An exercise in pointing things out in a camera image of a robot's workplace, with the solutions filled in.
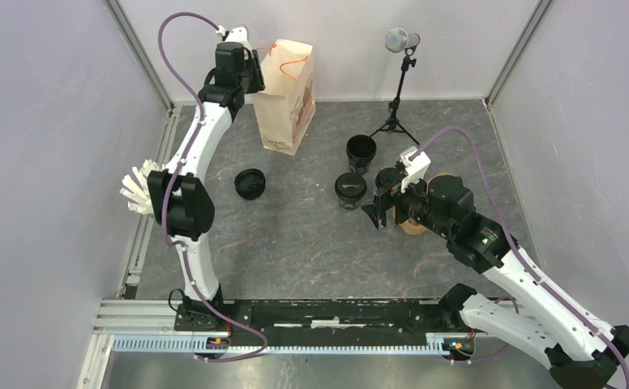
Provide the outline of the black cup lid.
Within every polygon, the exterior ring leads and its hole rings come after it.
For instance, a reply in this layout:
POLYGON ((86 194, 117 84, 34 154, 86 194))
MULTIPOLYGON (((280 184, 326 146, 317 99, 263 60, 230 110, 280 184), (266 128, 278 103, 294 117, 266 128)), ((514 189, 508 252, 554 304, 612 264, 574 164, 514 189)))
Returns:
POLYGON ((342 173, 335 180, 334 189, 340 198, 361 199, 367 191, 366 179, 359 173, 342 173))
POLYGON ((395 167, 385 168, 379 171, 375 178, 375 185, 378 190, 382 188, 392 188, 402 182, 404 174, 395 167))

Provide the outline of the paper takeout bag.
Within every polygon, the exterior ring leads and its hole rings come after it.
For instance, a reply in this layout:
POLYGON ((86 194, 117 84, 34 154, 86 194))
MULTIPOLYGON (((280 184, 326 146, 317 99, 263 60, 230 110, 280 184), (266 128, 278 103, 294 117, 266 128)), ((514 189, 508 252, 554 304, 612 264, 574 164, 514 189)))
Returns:
POLYGON ((252 97, 264 148, 293 156, 315 113, 313 46, 278 39, 261 62, 265 89, 252 97))

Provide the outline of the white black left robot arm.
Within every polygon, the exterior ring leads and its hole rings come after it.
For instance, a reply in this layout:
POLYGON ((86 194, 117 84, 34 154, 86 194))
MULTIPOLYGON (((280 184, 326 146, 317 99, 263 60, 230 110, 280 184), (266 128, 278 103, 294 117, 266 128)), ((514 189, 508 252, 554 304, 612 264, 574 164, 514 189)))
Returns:
POLYGON ((196 110, 186 137, 165 167, 152 171, 147 179, 153 215, 182 265, 185 285, 177 312, 210 331, 219 328, 226 316, 208 244, 215 205, 204 179, 245 96, 263 89, 257 52, 241 41, 219 43, 206 83, 191 93, 196 110))

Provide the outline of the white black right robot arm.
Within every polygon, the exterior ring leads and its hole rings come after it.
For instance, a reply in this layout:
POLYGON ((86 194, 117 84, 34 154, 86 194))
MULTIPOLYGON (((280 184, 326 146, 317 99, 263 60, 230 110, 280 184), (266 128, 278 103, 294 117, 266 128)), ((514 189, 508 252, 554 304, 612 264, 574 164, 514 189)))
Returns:
POLYGON ((392 177, 362 210, 377 229, 393 211, 445 239, 452 256, 497 284, 533 315, 499 306, 464 284, 440 300, 439 321, 486 332, 542 364, 561 388, 604 388, 621 370, 629 387, 629 327, 612 326, 577 303, 531 260, 498 222, 477 212, 462 179, 438 175, 402 187, 392 177))

